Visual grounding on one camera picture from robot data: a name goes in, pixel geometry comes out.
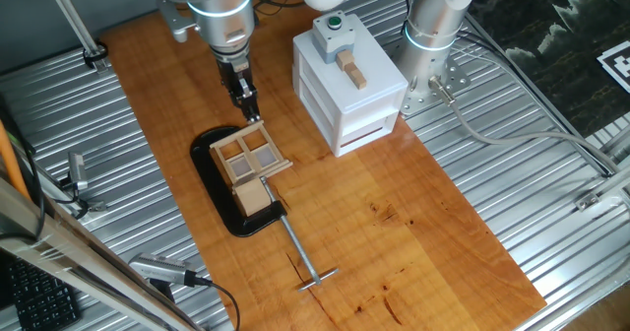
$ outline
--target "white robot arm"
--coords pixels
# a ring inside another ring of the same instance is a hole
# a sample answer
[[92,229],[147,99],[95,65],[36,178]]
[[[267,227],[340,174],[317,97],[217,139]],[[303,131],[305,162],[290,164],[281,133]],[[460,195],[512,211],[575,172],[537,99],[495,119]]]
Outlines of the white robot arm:
[[[187,3],[193,18],[179,16],[174,2]],[[344,0],[304,0],[319,11],[332,9]],[[175,39],[185,41],[187,29],[193,28],[210,46],[217,58],[221,82],[234,105],[247,121],[260,119],[257,91],[249,66],[249,37],[254,32],[254,9],[251,0],[157,0]]]

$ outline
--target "wooden table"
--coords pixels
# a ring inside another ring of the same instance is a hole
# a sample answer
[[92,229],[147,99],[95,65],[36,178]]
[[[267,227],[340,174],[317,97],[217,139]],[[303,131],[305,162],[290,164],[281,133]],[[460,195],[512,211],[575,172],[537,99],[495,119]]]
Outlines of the wooden table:
[[[278,192],[318,271],[280,223],[230,235],[189,157],[193,139],[245,125],[208,46],[177,43],[159,14],[105,35],[110,59],[214,280],[232,291],[242,330],[507,330],[545,302],[442,168],[399,118],[394,132],[335,158],[291,86],[294,36],[317,13],[262,19],[251,64],[265,125],[293,167]],[[234,320],[234,309],[222,297]]]

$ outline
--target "wooden block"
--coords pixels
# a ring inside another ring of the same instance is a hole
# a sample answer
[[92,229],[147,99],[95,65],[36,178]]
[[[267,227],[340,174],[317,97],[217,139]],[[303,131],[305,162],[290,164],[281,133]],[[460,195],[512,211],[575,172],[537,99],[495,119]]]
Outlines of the wooden block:
[[363,77],[361,71],[354,65],[354,63],[348,64],[346,66],[346,73],[350,76],[350,79],[354,82],[354,85],[358,89],[363,89],[367,86],[367,80]]
[[234,194],[236,202],[247,217],[272,204],[272,200],[259,178],[235,186]]
[[337,65],[342,71],[346,70],[347,65],[354,64],[354,55],[349,50],[340,51],[337,53]]

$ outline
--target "orange object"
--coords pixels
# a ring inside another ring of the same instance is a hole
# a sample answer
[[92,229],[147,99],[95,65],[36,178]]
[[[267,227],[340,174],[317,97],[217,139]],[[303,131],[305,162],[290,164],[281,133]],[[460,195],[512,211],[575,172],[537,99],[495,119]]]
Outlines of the orange object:
[[25,198],[31,199],[27,186],[24,183],[24,178],[22,177],[22,171],[18,165],[16,153],[13,151],[11,140],[9,140],[7,130],[4,128],[2,121],[0,121],[0,154],[4,160],[4,165],[7,167],[7,173],[9,173],[9,179],[13,187],[20,192],[20,194],[25,196]]

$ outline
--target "metal pole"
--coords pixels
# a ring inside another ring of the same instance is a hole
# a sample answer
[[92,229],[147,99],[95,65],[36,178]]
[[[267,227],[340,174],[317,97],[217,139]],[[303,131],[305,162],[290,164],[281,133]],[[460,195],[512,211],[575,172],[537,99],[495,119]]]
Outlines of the metal pole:
[[302,247],[302,244],[299,243],[299,240],[297,239],[297,235],[295,235],[293,228],[288,223],[286,216],[281,216],[280,221],[283,222],[284,228],[286,229],[286,232],[288,232],[288,235],[291,237],[291,241],[293,241],[295,248],[297,248],[297,252],[299,253],[299,256],[302,257],[302,260],[304,261],[304,264],[306,265],[306,269],[308,269],[308,273],[310,273],[311,277],[313,278],[313,282],[315,282],[315,284],[318,286],[321,285],[322,281],[319,279],[319,276],[317,275],[317,271],[315,271],[315,267],[313,267],[311,260],[308,259],[308,256],[306,255],[306,251],[304,251],[304,247]]
[[[260,180],[263,182],[263,185],[265,186],[265,189],[267,190],[267,194],[269,194],[269,197],[272,199],[272,202],[275,202],[276,201],[276,196],[274,195],[274,192],[271,190],[271,188],[267,184],[267,178],[263,176],[263,177],[260,177]],[[295,245],[295,248],[297,248],[297,252],[299,253],[299,256],[302,258],[302,261],[304,261],[304,265],[306,265],[306,269],[308,269],[308,273],[311,274],[311,277],[313,278],[313,283],[318,285],[318,286],[321,285],[322,284],[322,280],[317,275],[317,271],[315,271],[315,267],[313,267],[313,264],[311,263],[311,260],[306,255],[306,251],[304,250],[304,247],[302,247],[302,244],[297,239],[297,235],[293,231],[293,228],[288,223],[288,219],[286,218],[286,216],[281,216],[280,220],[281,220],[281,222],[283,222],[284,228],[288,232],[288,235],[291,238],[291,241],[293,241],[293,244]]]
[[[88,31],[88,29],[86,28],[86,25],[84,25],[83,21],[81,20],[81,17],[77,13],[77,10],[72,4],[72,1],[70,0],[55,0],[55,1],[57,2],[57,5],[61,9],[61,12],[63,12],[63,15],[66,17],[66,20],[68,20],[70,27],[72,27],[75,34],[77,35],[77,38],[83,45],[83,48],[88,52],[88,55],[89,56],[99,55],[100,49],[98,48],[98,45],[96,44],[95,40],[92,39],[90,32]],[[95,61],[94,65],[98,72],[106,70],[107,68],[107,64],[105,63],[104,60]]]

